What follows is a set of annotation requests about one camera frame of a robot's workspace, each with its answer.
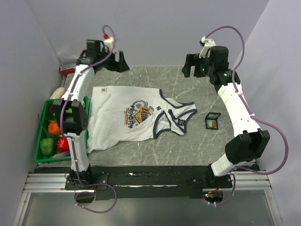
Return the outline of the white printed tank top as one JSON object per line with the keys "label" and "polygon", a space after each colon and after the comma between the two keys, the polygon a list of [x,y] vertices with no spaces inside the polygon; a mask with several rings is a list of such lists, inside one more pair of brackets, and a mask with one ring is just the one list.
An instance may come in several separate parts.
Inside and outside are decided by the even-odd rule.
{"label": "white printed tank top", "polygon": [[157,88],[94,87],[90,101],[87,152],[103,151],[119,142],[157,139],[163,132],[179,136],[197,113],[195,103],[166,98]]}

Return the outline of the round colourful brooch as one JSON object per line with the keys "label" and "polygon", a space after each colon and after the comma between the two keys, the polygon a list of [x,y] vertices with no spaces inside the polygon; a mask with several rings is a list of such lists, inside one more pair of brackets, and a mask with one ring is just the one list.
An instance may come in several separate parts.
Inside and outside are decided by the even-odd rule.
{"label": "round colourful brooch", "polygon": [[207,120],[207,125],[209,128],[216,128],[217,127],[217,121],[216,120]]}

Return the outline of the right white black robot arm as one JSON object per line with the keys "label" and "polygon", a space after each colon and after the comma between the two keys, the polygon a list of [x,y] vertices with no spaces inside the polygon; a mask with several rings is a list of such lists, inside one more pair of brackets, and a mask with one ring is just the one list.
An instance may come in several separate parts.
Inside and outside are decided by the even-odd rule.
{"label": "right white black robot arm", "polygon": [[234,138],[225,145],[225,153],[206,170],[206,184],[217,187],[222,177],[235,167],[243,166],[262,156],[270,139],[270,134],[262,130],[251,118],[243,104],[244,97],[240,79],[229,69],[229,50],[224,46],[214,46],[205,50],[205,55],[187,54],[182,73],[190,77],[191,67],[194,76],[208,77],[217,94],[222,99],[230,117]]}

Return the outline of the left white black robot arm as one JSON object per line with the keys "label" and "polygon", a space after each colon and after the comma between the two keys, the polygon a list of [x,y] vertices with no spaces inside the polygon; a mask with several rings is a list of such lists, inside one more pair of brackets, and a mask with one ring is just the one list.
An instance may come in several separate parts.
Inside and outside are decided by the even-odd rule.
{"label": "left white black robot arm", "polygon": [[119,52],[119,60],[115,59],[115,45],[116,39],[113,37],[105,38],[103,41],[87,40],[87,48],[76,62],[75,74],[68,89],[60,99],[53,102],[61,135],[69,144],[70,178],[82,189],[88,189],[93,184],[85,142],[88,115],[82,102],[97,71],[103,68],[119,73],[129,70],[122,51]]}

